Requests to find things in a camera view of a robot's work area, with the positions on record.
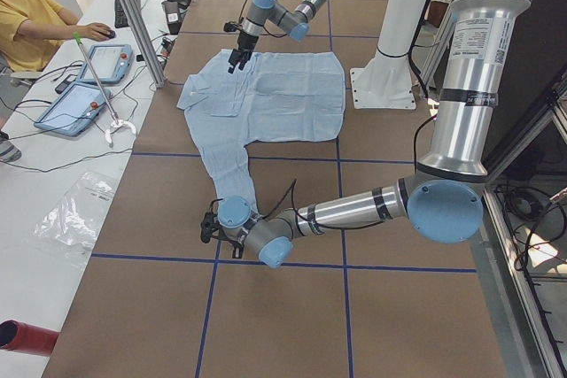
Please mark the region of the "light blue button shirt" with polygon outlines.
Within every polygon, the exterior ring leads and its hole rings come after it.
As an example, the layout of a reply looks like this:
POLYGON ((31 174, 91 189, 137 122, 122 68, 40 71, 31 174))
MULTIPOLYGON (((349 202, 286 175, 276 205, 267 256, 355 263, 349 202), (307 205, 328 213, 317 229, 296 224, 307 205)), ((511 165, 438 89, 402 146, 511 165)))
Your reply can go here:
POLYGON ((256 52, 241 71, 221 50, 184 83, 177 107, 219 198, 257 206, 246 147, 253 142, 325 142, 338 136, 345 73, 336 55, 256 52))

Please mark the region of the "upper blue teach pendant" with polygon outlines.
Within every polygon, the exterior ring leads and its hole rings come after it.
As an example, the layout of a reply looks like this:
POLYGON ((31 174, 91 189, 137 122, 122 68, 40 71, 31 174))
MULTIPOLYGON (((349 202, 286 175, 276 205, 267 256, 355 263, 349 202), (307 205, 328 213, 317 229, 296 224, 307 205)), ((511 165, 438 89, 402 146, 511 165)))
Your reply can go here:
POLYGON ((118 85, 126 76, 133 57, 130 44, 95 44, 88 56, 103 85, 118 85))

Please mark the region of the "blue teach pendant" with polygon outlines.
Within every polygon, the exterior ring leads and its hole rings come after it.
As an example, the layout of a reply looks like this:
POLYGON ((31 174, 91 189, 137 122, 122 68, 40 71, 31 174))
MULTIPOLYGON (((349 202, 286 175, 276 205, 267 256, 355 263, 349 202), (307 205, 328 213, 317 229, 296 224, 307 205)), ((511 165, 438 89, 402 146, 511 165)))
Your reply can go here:
POLYGON ((103 85, 118 85, 126 76, 133 57, 130 44, 95 44, 88 56, 103 85))
POLYGON ((103 96, 99 87, 74 82, 37 118, 34 126, 58 135, 75 137, 90 126, 105 106, 105 98, 111 95, 109 89, 105 89, 103 96))

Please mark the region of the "metal reacher grabber tool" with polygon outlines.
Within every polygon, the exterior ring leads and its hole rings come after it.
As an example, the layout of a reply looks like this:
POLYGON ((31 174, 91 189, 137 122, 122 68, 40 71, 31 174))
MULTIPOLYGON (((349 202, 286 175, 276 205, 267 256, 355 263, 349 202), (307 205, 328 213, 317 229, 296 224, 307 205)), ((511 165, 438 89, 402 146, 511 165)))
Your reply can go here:
POLYGON ((83 46, 82 39, 81 39, 80 35, 77 32, 73 32, 73 37, 74 37, 74 39, 75 39, 83 57, 84 57, 84 61, 87 65, 88 69, 90 70, 95 83, 97 84, 97 87, 99 88, 101 95, 103 96, 103 99, 105 100, 106 106, 107 106, 108 110, 110 111, 112 121, 109 125, 109 128, 107 128, 106 131, 105 131, 105 140, 108 143, 108 145, 112 148, 113 147, 113 131, 114 130, 119 130, 123 127, 127 127, 133 135, 137 135, 136 126, 130 121, 122 120, 122 119, 119 118, 118 113, 113 108, 113 106, 111 104, 111 100, 108 97, 108 95, 106 94, 105 88, 103 87, 102 82, 99 79, 99 77, 96 73, 96 70, 95 70, 94 66, 92 65, 91 60, 89 59, 88 52, 85 50, 85 48, 83 46))

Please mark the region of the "clear plastic bag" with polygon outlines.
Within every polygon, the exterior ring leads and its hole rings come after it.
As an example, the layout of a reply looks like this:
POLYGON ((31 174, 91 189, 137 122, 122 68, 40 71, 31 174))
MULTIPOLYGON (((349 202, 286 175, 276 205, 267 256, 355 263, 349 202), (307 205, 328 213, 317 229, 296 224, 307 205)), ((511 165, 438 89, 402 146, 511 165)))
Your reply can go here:
POLYGON ((34 240, 50 254, 85 267, 117 188, 118 180, 113 177, 84 173, 36 223, 34 240))

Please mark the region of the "lower blue teach pendant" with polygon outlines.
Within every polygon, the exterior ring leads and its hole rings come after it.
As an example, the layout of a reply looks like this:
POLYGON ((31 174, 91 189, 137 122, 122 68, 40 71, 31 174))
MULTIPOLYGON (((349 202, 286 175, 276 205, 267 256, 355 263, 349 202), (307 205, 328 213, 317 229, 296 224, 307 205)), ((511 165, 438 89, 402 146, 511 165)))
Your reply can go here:
POLYGON ((34 126, 58 135, 75 137, 90 126, 105 106, 105 98, 111 95, 109 89, 105 89, 103 96, 99 87, 74 82, 37 118, 34 126))

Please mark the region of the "person in yellow shirt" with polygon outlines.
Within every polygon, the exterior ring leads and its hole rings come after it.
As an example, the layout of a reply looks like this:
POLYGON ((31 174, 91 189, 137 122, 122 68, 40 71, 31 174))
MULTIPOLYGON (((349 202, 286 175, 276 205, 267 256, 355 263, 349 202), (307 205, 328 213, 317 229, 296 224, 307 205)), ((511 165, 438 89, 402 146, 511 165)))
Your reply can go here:
POLYGON ((1 0, 1 55, 13 72, 40 72, 73 32, 103 42, 102 32, 112 30, 101 22, 86 25, 55 0, 1 0))

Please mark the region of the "red cylinder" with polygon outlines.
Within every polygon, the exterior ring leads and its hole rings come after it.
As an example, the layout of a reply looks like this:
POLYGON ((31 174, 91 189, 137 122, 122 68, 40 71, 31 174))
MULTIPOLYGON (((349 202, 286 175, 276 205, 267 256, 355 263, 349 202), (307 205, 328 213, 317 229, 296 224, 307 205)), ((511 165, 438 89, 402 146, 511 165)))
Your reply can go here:
POLYGON ((57 343, 59 332, 16 320, 1 324, 1 349, 49 357, 57 343))

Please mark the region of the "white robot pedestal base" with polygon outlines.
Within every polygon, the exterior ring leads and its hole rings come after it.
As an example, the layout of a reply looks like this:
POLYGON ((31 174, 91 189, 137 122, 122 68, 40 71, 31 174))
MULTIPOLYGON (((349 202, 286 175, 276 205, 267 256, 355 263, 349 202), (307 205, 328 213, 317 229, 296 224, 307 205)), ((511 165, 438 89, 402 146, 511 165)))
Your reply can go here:
POLYGON ((356 109, 414 110, 410 51, 427 0, 388 0, 375 56, 350 70, 356 109))

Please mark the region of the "aluminium frame post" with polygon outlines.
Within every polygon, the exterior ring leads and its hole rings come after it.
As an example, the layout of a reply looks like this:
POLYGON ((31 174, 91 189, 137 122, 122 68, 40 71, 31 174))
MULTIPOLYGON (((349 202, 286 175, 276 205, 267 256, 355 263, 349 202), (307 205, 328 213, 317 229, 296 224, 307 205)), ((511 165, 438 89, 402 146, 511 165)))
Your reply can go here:
POLYGON ((142 13, 137 7, 136 0, 120 0, 120 3, 125 10, 129 26, 144 57, 155 87, 161 89, 165 85, 166 77, 154 51, 150 35, 145 26, 142 13))

